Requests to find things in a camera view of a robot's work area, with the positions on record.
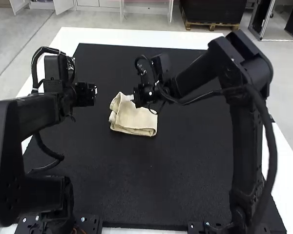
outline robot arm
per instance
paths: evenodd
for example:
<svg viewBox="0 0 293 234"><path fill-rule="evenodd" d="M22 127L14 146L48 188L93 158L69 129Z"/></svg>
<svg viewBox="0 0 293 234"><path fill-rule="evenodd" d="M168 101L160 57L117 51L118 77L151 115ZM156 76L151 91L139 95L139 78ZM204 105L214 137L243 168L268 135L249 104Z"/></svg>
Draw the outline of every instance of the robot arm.
<svg viewBox="0 0 293 234"><path fill-rule="evenodd" d="M38 93L36 63L45 52L44 93ZM27 213L41 213L41 219L54 222L53 234L70 233L74 200L69 178L37 176L34 172L54 167L61 160L42 142L39 131L62 122L75 107L93 106L96 86L77 82L72 58L58 50L42 47L33 59L33 92L27 97L0 101L0 227L13 224ZM56 161L51 166L24 171L21 142L34 135L38 145Z"/></svg>
<svg viewBox="0 0 293 234"><path fill-rule="evenodd" d="M139 63L147 60L154 82L149 82L146 69ZM229 233L254 233L260 224L270 197L277 168L277 151L272 124L265 105L273 76L272 65L242 32L232 32L209 43L205 54L174 78L167 78L166 55L151 59L141 56L136 68L141 84L134 88L136 107L159 100L188 105L212 96L224 95L230 105L233 137L233 177L230 191L232 225ZM196 98L187 95L212 79L218 78L221 90ZM270 150L267 182L262 178L262 129ZM219 228L206 225L211 233Z"/></svg>

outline folded towel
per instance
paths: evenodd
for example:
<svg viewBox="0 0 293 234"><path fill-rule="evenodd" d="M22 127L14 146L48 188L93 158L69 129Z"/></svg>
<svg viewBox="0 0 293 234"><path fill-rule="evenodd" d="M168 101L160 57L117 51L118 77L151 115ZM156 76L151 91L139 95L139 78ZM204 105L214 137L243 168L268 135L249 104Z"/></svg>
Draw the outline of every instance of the folded towel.
<svg viewBox="0 0 293 234"><path fill-rule="evenodd" d="M157 132L157 115L147 108L136 108L129 97L119 92L112 100L109 108L111 129L118 132L152 137Z"/></svg>

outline table surface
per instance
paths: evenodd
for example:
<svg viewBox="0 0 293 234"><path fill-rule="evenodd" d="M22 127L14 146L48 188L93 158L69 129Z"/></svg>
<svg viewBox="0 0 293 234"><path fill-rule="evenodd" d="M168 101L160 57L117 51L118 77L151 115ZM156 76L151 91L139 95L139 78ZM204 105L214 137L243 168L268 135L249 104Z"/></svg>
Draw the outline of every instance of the table surface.
<svg viewBox="0 0 293 234"><path fill-rule="evenodd" d="M60 49L69 56L73 56L79 43L205 50L208 48L208 43L211 40L220 36L223 36L223 34L63 27L52 41L50 47ZM43 59L39 61L37 70L39 80L44 78ZM17 96L23 97L28 95L28 93L31 92L31 88L32 77L30 76ZM293 151L276 123L273 123L273 129L278 148L278 172L272 190L272 196L288 234L293 234ZM263 137L263 139L262 172L264 177L266 177L269 152L266 138ZM29 141L30 137L22 143L23 152ZM12 234L16 226L17 225L12 225L9 228L1 228L0 233ZM103 233L174 234L183 232L103 228Z"/></svg>

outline cloth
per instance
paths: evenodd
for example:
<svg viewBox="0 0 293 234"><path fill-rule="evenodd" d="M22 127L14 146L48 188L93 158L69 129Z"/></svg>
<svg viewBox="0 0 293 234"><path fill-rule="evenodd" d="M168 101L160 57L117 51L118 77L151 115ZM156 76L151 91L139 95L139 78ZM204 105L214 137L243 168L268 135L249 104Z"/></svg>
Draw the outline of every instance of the cloth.
<svg viewBox="0 0 293 234"><path fill-rule="evenodd" d="M112 100L109 122L114 131L152 137L157 132L157 115L147 108L136 108L129 97L119 92Z"/></svg>

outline black rubber mat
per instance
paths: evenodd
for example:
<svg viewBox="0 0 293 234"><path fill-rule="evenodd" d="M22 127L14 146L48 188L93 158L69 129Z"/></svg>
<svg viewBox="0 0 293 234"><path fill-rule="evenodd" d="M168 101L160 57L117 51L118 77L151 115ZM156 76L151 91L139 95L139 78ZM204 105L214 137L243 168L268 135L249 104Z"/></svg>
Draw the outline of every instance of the black rubber mat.
<svg viewBox="0 0 293 234"><path fill-rule="evenodd" d="M186 107L167 105L155 137L110 130L109 104L119 91L132 93L140 78L140 54L170 55L172 72L185 69L204 51L80 44L79 81L98 86L94 107L75 109L76 123L42 131L51 149L65 154L52 175L69 176L75 211L100 215L105 226L186 230L189 221L230 221L232 139L229 107L223 97ZM199 92L220 88L214 80ZM51 161L32 140L24 154L27 170ZM273 200L263 220L285 228Z"/></svg>

